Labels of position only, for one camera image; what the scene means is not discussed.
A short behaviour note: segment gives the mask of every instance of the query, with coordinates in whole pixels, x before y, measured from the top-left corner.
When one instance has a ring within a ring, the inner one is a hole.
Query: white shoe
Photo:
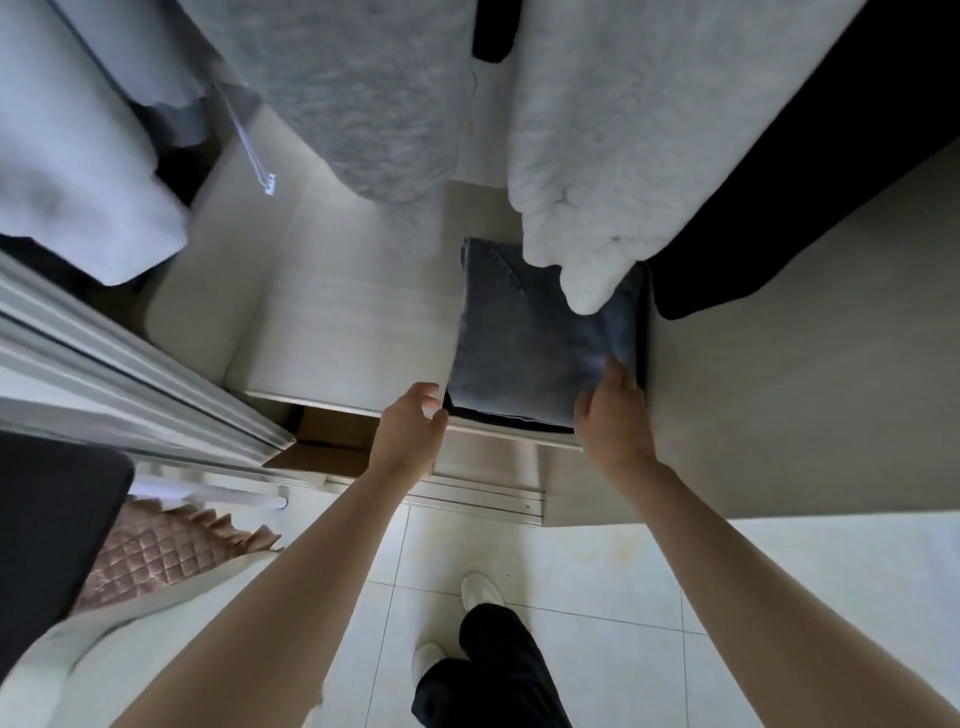
[[[493,582],[479,571],[468,574],[460,585],[460,598],[464,600],[464,609],[468,612],[477,604],[499,604],[503,606],[503,597]]]
[[[411,676],[414,679],[414,688],[420,684],[420,680],[423,679],[423,675],[427,673],[427,670],[436,665],[440,660],[445,659],[446,653],[438,644],[427,643],[419,646],[417,651],[414,652],[414,663],[412,665]]]

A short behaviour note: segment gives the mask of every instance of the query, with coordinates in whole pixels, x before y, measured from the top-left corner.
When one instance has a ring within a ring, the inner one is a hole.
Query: quilted fabric
[[[254,533],[233,527],[229,514],[186,505],[163,511],[158,501],[124,503],[84,582],[73,614],[152,594],[216,569],[279,539],[266,526]]]

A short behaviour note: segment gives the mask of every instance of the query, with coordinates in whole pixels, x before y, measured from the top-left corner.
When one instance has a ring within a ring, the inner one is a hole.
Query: pants
[[[570,728],[546,662],[512,610],[470,610],[460,646],[468,660],[441,660],[417,685],[411,710],[425,728]]]

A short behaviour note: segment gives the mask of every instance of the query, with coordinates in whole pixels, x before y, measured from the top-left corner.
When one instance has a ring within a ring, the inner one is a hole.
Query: floor
[[[231,507],[289,543],[334,496]],[[737,525],[809,589],[960,706],[960,515]],[[308,728],[416,726],[410,659],[462,654],[460,580],[487,574],[531,628],[574,725],[758,726],[643,526],[548,529],[401,506]]]

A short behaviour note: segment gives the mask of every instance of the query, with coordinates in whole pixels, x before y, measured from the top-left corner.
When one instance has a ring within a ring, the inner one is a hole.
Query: gray garment
[[[566,304],[560,267],[524,262],[518,245],[471,238],[462,259],[467,297],[447,384],[456,407],[570,427],[577,395],[599,382],[608,352],[636,371],[636,272],[580,316]]]
[[[447,182],[467,130],[476,0],[180,0],[229,64],[357,194]]]

